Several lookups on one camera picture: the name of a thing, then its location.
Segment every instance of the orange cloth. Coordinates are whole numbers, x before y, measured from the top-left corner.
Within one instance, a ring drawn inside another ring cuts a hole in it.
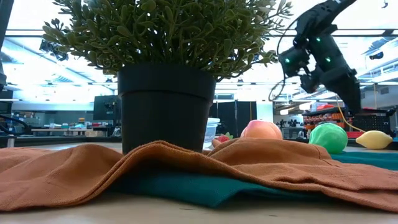
[[[323,192],[398,212],[398,172],[342,164],[320,146],[273,139],[234,139],[208,155],[157,141],[124,156],[92,144],[62,151],[0,149],[0,210],[78,205],[98,196],[140,161],[155,160],[268,187]]]

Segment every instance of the wooden table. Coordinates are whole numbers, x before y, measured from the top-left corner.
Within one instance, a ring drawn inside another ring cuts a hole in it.
[[[121,151],[121,143],[98,143]],[[61,150],[77,144],[35,146]],[[347,151],[363,151],[349,147]],[[103,195],[72,208],[0,213],[1,224],[203,224],[203,223],[281,223],[281,224],[393,224],[398,215],[344,202],[278,202],[236,199],[221,208],[209,209],[161,198],[133,195]]]

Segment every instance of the strawberry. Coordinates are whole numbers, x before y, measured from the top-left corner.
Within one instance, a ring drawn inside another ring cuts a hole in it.
[[[229,140],[229,137],[225,136],[225,135],[220,135],[217,140],[219,140],[220,142],[226,142]]]

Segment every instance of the black stand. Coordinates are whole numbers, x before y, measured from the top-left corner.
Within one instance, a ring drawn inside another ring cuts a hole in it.
[[[6,36],[8,22],[11,16],[12,5],[14,0],[0,0],[0,52],[2,48],[2,43]],[[2,63],[0,61],[0,90],[7,85],[7,76],[4,74],[2,69]]]

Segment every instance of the green ball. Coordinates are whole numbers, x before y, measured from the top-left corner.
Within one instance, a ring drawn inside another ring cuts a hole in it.
[[[324,147],[329,154],[343,152],[348,143],[348,136],[343,128],[336,124],[325,123],[318,125],[310,133],[310,144]]]

